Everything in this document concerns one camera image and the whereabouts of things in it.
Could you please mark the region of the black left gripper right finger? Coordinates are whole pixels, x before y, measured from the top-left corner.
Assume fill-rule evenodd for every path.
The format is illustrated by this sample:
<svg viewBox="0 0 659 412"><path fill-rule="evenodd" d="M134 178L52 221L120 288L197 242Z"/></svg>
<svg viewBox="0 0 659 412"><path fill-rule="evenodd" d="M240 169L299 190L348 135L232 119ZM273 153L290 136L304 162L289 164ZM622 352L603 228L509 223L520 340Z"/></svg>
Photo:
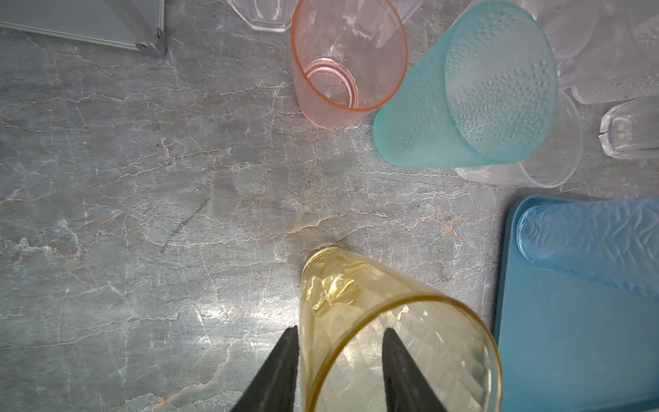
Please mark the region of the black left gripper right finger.
<svg viewBox="0 0 659 412"><path fill-rule="evenodd" d="M384 332L382 368L389 412L447 411L392 328Z"/></svg>

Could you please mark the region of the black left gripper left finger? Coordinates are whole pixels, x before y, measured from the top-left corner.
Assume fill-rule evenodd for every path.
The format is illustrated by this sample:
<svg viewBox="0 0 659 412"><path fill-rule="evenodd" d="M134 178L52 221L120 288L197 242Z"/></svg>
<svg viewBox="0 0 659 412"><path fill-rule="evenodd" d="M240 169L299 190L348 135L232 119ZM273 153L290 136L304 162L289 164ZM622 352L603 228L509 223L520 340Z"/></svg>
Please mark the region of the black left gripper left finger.
<svg viewBox="0 0 659 412"><path fill-rule="evenodd" d="M300 358L298 326L284 331L233 411L293 411Z"/></svg>

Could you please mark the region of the yellow plastic cup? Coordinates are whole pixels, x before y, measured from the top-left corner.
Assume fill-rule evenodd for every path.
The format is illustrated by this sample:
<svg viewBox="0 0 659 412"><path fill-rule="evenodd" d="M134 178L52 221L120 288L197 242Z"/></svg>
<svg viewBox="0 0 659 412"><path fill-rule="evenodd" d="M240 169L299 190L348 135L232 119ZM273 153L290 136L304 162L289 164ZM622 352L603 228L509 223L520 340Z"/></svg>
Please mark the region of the yellow plastic cup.
<svg viewBox="0 0 659 412"><path fill-rule="evenodd" d="M499 350L462 302L339 247L309 257L300 291L303 410L501 410Z"/></svg>

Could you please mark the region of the blue plastic cup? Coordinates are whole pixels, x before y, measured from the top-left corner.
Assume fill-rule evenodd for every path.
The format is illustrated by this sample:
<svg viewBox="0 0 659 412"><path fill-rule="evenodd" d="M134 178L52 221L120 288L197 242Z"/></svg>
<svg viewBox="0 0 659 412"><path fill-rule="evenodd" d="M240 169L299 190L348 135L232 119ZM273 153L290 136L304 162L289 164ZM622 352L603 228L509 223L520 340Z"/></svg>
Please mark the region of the blue plastic cup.
<svg viewBox="0 0 659 412"><path fill-rule="evenodd" d="M518 249L542 267L658 298L658 199L534 206Z"/></svg>

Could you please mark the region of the teal dotted plastic cup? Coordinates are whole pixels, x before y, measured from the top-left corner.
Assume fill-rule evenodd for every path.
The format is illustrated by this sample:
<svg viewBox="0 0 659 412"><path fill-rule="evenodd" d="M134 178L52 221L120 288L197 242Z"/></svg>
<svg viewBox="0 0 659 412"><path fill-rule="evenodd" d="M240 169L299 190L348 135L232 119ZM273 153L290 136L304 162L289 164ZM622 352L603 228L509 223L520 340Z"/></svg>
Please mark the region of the teal dotted plastic cup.
<svg viewBox="0 0 659 412"><path fill-rule="evenodd" d="M479 3L379 110L373 144L406 168L516 163L551 133L558 94L552 46L534 17L514 3Z"/></svg>

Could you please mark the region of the pink plastic cup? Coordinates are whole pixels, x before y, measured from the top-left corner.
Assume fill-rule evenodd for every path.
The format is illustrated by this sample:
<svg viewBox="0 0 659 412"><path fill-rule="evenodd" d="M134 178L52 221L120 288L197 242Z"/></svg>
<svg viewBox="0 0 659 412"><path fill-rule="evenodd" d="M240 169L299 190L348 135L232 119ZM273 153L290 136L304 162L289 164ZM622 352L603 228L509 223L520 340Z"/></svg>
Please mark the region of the pink plastic cup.
<svg viewBox="0 0 659 412"><path fill-rule="evenodd" d="M390 1L300 1L291 45L300 110L326 129L384 106L408 68L407 36Z"/></svg>

